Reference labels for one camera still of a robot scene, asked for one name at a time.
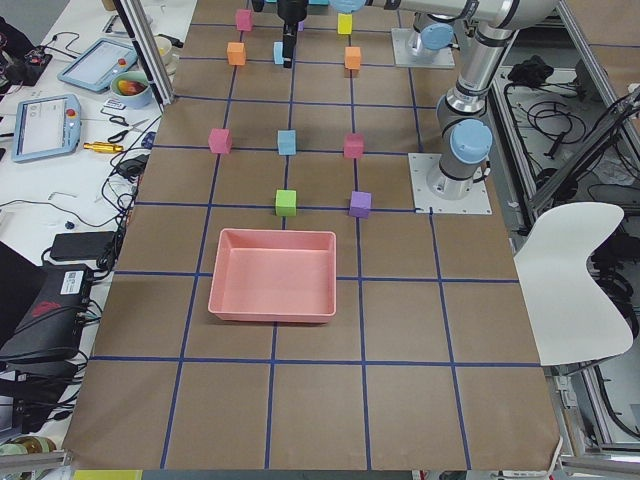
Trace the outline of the light blue block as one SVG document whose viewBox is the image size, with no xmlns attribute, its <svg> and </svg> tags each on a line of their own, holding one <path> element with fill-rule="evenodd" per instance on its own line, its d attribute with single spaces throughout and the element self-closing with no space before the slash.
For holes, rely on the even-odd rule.
<svg viewBox="0 0 640 480">
<path fill-rule="evenodd" d="M 279 130 L 277 132 L 277 149 L 282 156 L 292 156 L 297 153 L 297 137 L 295 130 Z"/>
<path fill-rule="evenodd" d="M 276 41 L 273 43 L 273 62 L 276 65 L 284 64 L 284 56 L 283 56 L 283 42 Z"/>
</svg>

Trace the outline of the far pink block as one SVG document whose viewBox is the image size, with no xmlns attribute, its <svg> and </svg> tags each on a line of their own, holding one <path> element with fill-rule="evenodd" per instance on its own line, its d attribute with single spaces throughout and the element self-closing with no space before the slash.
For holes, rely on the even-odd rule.
<svg viewBox="0 0 640 480">
<path fill-rule="evenodd" d="M 235 13 L 236 29 L 249 32 L 253 29 L 253 12 L 249 9 L 238 9 Z"/>
</svg>

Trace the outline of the pink block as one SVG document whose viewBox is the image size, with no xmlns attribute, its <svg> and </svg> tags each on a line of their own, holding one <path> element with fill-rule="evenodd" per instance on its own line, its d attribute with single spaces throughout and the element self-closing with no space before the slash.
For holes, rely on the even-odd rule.
<svg viewBox="0 0 640 480">
<path fill-rule="evenodd" d="M 214 154 L 228 154 L 232 149 L 232 136 L 230 130 L 213 128 L 208 137 L 208 146 Z"/>
<path fill-rule="evenodd" d="M 253 29 L 253 12 L 249 9 L 238 9 L 235 13 L 236 29 L 249 32 Z"/>
<path fill-rule="evenodd" d="M 350 159 L 359 159 L 364 155 L 365 142 L 361 133 L 348 133 L 344 137 L 343 156 Z"/>
</svg>

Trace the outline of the yellow block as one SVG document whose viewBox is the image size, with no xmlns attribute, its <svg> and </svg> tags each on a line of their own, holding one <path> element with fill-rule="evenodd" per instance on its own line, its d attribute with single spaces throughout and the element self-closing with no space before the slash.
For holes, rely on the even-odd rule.
<svg viewBox="0 0 640 480">
<path fill-rule="evenodd" d="M 350 35 L 353 30 L 353 16 L 351 14 L 339 13 L 337 16 L 337 33 L 339 35 Z"/>
</svg>

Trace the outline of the orange block left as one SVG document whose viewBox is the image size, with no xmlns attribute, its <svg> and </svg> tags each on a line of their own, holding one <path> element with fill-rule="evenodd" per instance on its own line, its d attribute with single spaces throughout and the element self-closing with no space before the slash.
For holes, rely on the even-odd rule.
<svg viewBox="0 0 640 480">
<path fill-rule="evenodd" d="M 243 42 L 229 42 L 226 54 L 227 61 L 231 66 L 244 66 L 246 64 L 247 52 Z"/>
</svg>

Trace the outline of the orange block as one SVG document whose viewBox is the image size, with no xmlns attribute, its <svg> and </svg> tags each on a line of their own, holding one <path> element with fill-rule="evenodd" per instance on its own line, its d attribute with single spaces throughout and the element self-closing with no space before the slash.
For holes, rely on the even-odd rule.
<svg viewBox="0 0 640 480">
<path fill-rule="evenodd" d="M 247 52 L 243 42 L 229 42 L 226 54 L 227 61 L 231 66 L 244 66 L 246 64 Z"/>
<path fill-rule="evenodd" d="M 359 71 L 362 64 L 362 51 L 359 46 L 347 46 L 344 50 L 344 66 L 350 71 Z"/>
</svg>

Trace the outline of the orange block right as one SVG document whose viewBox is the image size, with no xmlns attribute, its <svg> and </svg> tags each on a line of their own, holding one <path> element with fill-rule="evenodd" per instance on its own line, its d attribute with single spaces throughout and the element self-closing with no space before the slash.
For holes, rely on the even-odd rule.
<svg viewBox="0 0 640 480">
<path fill-rule="evenodd" d="M 347 46 L 344 50 L 344 66 L 350 71 L 359 71 L 362 64 L 362 51 L 359 46 Z"/>
</svg>

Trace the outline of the white cup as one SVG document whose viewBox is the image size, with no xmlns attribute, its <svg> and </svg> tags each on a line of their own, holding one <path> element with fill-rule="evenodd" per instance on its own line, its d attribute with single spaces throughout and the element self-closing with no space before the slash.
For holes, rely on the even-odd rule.
<svg viewBox="0 0 640 480">
<path fill-rule="evenodd" d="M 171 41 L 160 35 L 156 35 L 154 41 L 163 65 L 168 67 L 173 60 L 173 45 Z"/>
</svg>

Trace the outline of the pink block right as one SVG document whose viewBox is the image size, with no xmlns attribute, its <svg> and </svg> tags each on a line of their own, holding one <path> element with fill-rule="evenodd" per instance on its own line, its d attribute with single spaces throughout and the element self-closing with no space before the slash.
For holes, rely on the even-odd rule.
<svg viewBox="0 0 640 480">
<path fill-rule="evenodd" d="M 348 133 L 344 137 L 343 156 L 350 159 L 359 159 L 364 155 L 365 142 L 361 133 Z"/>
</svg>

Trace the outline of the pink block left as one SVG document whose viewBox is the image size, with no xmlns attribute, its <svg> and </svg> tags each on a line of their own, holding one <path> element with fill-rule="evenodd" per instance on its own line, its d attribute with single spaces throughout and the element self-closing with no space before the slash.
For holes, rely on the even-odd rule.
<svg viewBox="0 0 640 480">
<path fill-rule="evenodd" d="M 214 154 L 228 154 L 232 149 L 232 136 L 230 130 L 213 128 L 208 137 L 208 146 Z"/>
</svg>

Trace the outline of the bowl with fruit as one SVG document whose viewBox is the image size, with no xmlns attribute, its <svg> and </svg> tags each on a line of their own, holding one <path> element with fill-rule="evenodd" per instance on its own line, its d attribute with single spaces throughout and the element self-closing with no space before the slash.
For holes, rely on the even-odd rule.
<svg viewBox="0 0 640 480">
<path fill-rule="evenodd" d="M 153 94 L 146 75 L 127 71 L 117 75 L 110 84 L 112 95 L 125 107 L 141 109 L 151 103 Z"/>
</svg>

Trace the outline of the green block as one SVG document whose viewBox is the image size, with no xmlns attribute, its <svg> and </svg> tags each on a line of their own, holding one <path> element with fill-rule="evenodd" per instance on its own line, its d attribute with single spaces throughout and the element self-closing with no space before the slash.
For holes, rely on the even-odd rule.
<svg viewBox="0 0 640 480">
<path fill-rule="evenodd" d="M 279 217 L 292 217 L 297 214 L 297 192 L 295 190 L 276 190 L 275 213 Z"/>
</svg>

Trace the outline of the purple block near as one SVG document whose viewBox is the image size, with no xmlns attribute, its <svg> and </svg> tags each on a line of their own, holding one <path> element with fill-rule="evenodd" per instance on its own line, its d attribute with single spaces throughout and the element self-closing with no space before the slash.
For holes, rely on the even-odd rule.
<svg viewBox="0 0 640 480">
<path fill-rule="evenodd" d="M 367 219 L 372 208 L 372 194 L 364 191 L 352 191 L 348 214 L 354 218 Z"/>
</svg>

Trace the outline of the black scissors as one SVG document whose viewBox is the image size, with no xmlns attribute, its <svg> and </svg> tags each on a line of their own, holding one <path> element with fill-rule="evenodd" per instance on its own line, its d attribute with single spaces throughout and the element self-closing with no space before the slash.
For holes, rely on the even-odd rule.
<svg viewBox="0 0 640 480">
<path fill-rule="evenodd" d="M 128 122 L 122 115 L 110 115 L 109 122 L 122 127 L 118 133 L 107 138 L 109 144 L 118 144 L 122 142 L 126 135 L 132 131 L 141 131 L 141 127 L 148 121 L 148 118 L 136 122 Z"/>
</svg>

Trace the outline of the teach pendant far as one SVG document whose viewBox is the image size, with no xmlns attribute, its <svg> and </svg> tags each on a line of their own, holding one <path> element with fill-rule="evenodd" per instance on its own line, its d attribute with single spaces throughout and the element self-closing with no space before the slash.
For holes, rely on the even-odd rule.
<svg viewBox="0 0 640 480">
<path fill-rule="evenodd" d="M 92 92 L 102 92 L 109 88 L 117 75 L 132 68 L 137 60 L 133 46 L 100 38 L 61 70 L 57 78 Z"/>
</svg>

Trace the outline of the teach pendant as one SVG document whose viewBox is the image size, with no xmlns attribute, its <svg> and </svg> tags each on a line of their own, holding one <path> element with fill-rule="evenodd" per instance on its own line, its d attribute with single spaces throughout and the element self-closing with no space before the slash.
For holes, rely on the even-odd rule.
<svg viewBox="0 0 640 480">
<path fill-rule="evenodd" d="M 57 78 L 92 92 L 102 92 L 109 88 L 117 75 L 132 68 L 137 60 L 133 46 L 100 38 L 61 70 Z"/>
<path fill-rule="evenodd" d="M 18 104 L 12 160 L 32 162 L 73 153 L 81 137 L 81 105 L 73 94 Z"/>
</svg>

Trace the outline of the brass cylinder tool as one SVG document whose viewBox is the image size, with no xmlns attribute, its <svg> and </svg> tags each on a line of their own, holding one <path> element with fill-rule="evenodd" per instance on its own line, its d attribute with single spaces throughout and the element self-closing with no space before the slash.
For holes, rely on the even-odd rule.
<svg viewBox="0 0 640 480">
<path fill-rule="evenodd" d="M 124 151 L 124 147 L 119 144 L 109 142 L 85 142 L 83 148 L 96 153 L 117 154 Z"/>
</svg>

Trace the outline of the pink tray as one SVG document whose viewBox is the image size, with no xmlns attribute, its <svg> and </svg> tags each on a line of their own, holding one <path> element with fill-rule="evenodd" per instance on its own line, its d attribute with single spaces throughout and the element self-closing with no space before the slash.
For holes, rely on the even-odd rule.
<svg viewBox="0 0 640 480">
<path fill-rule="evenodd" d="M 225 228 L 208 310 L 225 321 L 326 323 L 336 314 L 331 231 Z"/>
</svg>

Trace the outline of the teach pendant near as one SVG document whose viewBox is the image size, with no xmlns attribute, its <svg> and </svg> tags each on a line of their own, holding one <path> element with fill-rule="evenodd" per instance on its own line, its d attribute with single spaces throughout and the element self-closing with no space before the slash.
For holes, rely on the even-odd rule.
<svg viewBox="0 0 640 480">
<path fill-rule="evenodd" d="M 73 153 L 81 137 L 81 105 L 73 94 L 18 104 L 12 160 L 32 162 Z"/>
</svg>

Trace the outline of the black power adapter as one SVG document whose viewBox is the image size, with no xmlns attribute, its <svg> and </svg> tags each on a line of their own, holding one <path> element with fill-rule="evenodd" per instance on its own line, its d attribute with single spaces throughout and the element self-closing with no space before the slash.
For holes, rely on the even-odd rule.
<svg viewBox="0 0 640 480">
<path fill-rule="evenodd" d="M 113 231 L 57 234 L 49 255 L 56 261 L 97 260 L 112 245 L 114 237 Z"/>
</svg>

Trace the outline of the black electronics box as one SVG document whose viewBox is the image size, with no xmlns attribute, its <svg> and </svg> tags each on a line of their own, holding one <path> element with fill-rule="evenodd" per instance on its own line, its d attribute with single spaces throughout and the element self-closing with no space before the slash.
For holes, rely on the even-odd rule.
<svg viewBox="0 0 640 480">
<path fill-rule="evenodd" d="M 63 361 L 78 354 L 81 315 L 89 306 L 93 271 L 86 264 L 42 267 L 45 282 L 33 304 L 1 348 L 13 364 Z"/>
</svg>

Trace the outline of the white chair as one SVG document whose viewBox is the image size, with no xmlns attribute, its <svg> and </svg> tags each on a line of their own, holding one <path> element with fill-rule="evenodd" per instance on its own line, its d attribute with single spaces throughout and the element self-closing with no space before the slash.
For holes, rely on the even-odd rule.
<svg viewBox="0 0 640 480">
<path fill-rule="evenodd" d="M 515 255 L 543 366 L 607 359 L 631 348 L 630 327 L 587 268 L 623 216 L 622 208 L 608 203 L 554 207 L 536 220 Z"/>
</svg>

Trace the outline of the aluminium frame post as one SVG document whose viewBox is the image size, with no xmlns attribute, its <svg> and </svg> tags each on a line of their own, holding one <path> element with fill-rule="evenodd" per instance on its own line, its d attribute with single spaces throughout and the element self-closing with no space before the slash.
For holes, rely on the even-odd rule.
<svg viewBox="0 0 640 480">
<path fill-rule="evenodd" d="M 162 107 L 170 105 L 174 100 L 174 90 L 142 3 L 139 0 L 115 0 L 114 5 L 138 54 L 138 62 L 156 102 Z"/>
</svg>

